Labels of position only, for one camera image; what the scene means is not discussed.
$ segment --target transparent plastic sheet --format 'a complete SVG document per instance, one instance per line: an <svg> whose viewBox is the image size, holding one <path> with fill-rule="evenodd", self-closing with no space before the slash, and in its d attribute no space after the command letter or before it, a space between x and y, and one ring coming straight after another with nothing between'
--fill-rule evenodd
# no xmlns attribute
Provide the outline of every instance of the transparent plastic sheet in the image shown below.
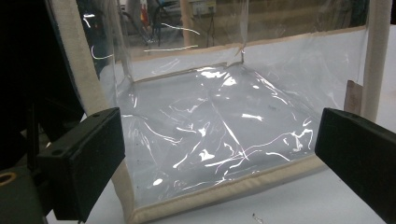
<svg viewBox="0 0 396 224"><path fill-rule="evenodd" d="M135 208L313 155L322 108L361 81L367 2L78 0Z"/></svg>

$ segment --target table surface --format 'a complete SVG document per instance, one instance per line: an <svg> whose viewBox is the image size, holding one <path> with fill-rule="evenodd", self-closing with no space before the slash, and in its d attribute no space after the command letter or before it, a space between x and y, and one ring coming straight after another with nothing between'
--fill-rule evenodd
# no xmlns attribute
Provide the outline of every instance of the table surface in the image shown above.
<svg viewBox="0 0 396 224"><path fill-rule="evenodd" d="M396 26L391 26L377 123L396 133ZM49 223L57 221L53 213ZM326 169L266 191L209 205L152 223L385 223L335 173ZM120 202L109 183L87 223L124 223Z"/></svg>

